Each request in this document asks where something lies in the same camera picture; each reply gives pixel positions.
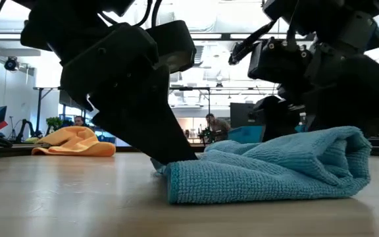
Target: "wooden table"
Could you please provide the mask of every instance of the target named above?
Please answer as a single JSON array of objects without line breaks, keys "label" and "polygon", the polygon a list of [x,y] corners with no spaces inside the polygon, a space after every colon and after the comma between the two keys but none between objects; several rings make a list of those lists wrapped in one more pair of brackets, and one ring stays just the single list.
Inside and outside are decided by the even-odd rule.
[{"label": "wooden table", "polygon": [[0,236],[379,236],[379,158],[352,199],[173,206],[140,153],[0,158]]}]

